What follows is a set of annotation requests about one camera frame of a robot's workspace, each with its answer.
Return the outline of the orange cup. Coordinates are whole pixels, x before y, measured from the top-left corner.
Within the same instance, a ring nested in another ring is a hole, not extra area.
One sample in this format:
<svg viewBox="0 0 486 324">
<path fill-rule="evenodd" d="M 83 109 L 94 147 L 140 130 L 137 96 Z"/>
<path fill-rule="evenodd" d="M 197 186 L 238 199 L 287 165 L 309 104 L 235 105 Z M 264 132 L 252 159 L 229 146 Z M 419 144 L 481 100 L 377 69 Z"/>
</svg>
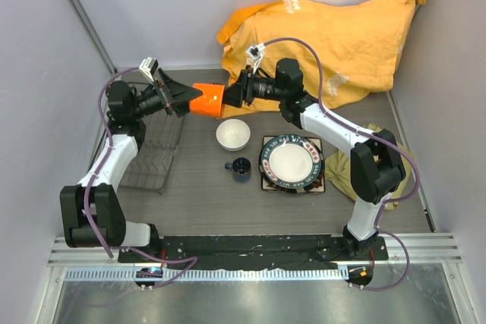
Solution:
<svg viewBox="0 0 486 324">
<path fill-rule="evenodd" d="M 223 111 L 225 86 L 218 83 L 194 83 L 193 88 L 202 92 L 201 96 L 189 102 L 189 110 L 196 115 L 220 118 Z"/>
</svg>

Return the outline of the white ribbed bowl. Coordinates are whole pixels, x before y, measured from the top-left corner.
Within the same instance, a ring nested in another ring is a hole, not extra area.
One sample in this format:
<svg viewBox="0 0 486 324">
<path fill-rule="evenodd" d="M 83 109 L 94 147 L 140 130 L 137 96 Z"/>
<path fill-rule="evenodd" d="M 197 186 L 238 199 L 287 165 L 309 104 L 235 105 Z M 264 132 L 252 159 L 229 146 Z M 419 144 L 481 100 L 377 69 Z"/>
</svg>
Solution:
<svg viewBox="0 0 486 324">
<path fill-rule="evenodd" d="M 218 144 L 223 149 L 232 152 L 244 149 L 248 145 L 250 137 L 249 126 L 239 119 L 225 120 L 216 129 Z"/>
</svg>

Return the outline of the blue cup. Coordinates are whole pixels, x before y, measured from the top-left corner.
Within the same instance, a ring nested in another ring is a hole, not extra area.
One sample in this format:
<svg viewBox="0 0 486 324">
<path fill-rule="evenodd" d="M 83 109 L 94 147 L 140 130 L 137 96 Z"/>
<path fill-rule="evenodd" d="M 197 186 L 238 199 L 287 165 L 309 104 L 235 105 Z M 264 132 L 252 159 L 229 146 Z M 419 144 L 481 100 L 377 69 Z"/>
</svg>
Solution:
<svg viewBox="0 0 486 324">
<path fill-rule="evenodd" d="M 251 179 L 251 162 L 244 157 L 227 162 L 224 168 L 232 173 L 233 179 L 238 183 L 245 183 Z"/>
</svg>

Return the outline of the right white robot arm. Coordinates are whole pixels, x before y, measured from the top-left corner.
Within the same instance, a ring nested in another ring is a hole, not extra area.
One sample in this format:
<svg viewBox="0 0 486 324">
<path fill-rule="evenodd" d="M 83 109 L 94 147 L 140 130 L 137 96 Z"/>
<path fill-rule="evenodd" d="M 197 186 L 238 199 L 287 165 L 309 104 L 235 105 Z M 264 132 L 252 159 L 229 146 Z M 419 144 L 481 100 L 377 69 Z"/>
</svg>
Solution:
<svg viewBox="0 0 486 324">
<path fill-rule="evenodd" d="M 277 101 L 284 119 L 311 132 L 345 153 L 350 162 L 350 181 L 357 197 L 352 217 L 345 225 L 343 250 L 361 259 L 378 236 L 378 222 L 393 192 L 406 176 L 396 139 L 388 130 L 376 134 L 360 130 L 336 113 L 327 111 L 305 91 L 303 73 L 295 59 L 277 62 L 276 73 L 243 69 L 237 81 L 225 88 L 222 101 L 241 108 L 255 99 Z"/>
</svg>

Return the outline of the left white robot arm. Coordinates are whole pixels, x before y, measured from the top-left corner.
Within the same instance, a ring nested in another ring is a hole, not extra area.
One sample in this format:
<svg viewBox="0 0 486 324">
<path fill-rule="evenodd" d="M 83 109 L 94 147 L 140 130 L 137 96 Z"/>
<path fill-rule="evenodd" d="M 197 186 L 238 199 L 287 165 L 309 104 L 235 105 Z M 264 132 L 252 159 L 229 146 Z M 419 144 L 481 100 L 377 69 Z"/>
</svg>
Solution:
<svg viewBox="0 0 486 324">
<path fill-rule="evenodd" d="M 147 263 L 156 261 L 162 244 L 149 223 L 129 222 L 117 190 L 127 167 L 143 146 L 144 118 L 164 111 L 181 117 L 202 91 L 186 86 L 157 68 L 143 73 L 147 87 L 137 91 L 117 73 L 103 86 L 98 112 L 106 132 L 105 143 L 91 169 L 75 185 L 60 192 L 65 242 L 69 247 L 102 247 L 112 256 L 114 247 L 135 247 Z"/>
</svg>

